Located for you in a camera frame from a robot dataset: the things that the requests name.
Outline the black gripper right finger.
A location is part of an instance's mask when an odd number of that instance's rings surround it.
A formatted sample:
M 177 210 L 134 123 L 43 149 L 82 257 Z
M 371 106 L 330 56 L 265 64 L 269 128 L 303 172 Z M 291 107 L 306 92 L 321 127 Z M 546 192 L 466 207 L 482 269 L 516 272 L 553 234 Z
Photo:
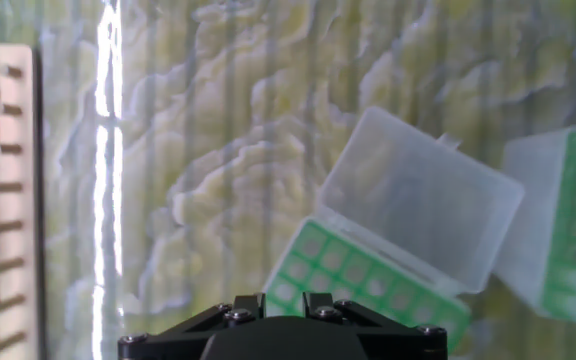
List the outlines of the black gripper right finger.
M 304 292 L 304 317 L 331 324 L 361 345 L 368 359 L 447 360 L 447 331 L 437 325 L 408 327 L 359 302 L 330 293 Z

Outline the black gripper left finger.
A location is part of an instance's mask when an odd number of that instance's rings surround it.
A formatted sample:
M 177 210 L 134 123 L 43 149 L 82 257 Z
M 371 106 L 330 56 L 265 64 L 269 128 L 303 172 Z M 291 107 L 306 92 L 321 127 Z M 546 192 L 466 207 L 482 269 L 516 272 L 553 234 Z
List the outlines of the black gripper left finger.
M 208 340 L 221 331 L 264 319 L 266 295 L 239 295 L 219 303 L 160 334 L 136 333 L 117 342 L 118 359 L 199 359 Z

